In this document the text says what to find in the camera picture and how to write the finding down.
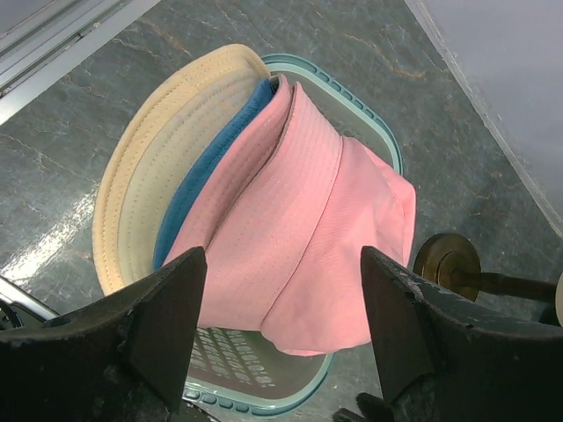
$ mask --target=metal rod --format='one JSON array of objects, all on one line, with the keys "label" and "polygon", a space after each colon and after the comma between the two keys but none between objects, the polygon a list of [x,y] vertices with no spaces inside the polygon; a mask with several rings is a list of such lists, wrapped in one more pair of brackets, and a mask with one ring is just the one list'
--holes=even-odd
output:
[{"label": "metal rod", "polygon": [[459,287],[474,287],[493,295],[522,297],[534,301],[555,302],[556,283],[519,279],[498,273],[466,273],[454,270],[451,283]]}]

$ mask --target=hat brim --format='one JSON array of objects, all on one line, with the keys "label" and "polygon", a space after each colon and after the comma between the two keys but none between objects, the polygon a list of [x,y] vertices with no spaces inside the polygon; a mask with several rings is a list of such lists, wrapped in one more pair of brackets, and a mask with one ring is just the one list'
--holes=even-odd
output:
[{"label": "hat brim", "polygon": [[94,210],[94,263],[106,295],[151,272],[158,228],[176,189],[268,76],[250,48],[222,47],[170,76],[139,109],[110,159]]}]

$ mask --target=white wall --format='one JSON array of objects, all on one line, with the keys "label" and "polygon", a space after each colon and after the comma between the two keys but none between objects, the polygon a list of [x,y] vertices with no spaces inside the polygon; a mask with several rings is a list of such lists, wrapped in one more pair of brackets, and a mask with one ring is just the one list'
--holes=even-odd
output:
[{"label": "white wall", "polygon": [[563,0],[406,2],[561,236]]},{"label": "white wall", "polygon": [[54,0],[0,0],[0,39]]}]

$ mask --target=blue fabric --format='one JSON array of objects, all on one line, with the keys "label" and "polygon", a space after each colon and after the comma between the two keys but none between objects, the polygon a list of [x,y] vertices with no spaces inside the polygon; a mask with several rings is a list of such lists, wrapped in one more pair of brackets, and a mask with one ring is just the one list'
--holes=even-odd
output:
[{"label": "blue fabric", "polygon": [[207,183],[213,170],[225,155],[232,143],[258,113],[274,96],[274,87],[267,78],[260,80],[251,97],[240,111],[232,118],[215,139],[197,159],[174,194],[166,210],[162,226],[158,231],[155,244],[153,267],[155,270],[164,263],[182,223],[187,217],[195,199]]}]

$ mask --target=metal clamp jaw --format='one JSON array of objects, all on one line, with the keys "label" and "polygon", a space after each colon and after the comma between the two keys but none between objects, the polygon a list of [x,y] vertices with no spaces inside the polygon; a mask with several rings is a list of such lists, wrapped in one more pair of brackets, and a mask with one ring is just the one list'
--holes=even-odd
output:
[{"label": "metal clamp jaw", "polygon": [[[0,331],[0,420],[208,420],[181,405],[206,271],[196,248],[67,315],[28,309],[36,324]],[[4,322],[18,324],[26,307],[11,306]]]},{"label": "metal clamp jaw", "polygon": [[383,420],[560,420],[563,328],[485,309],[370,247],[362,287]]}]

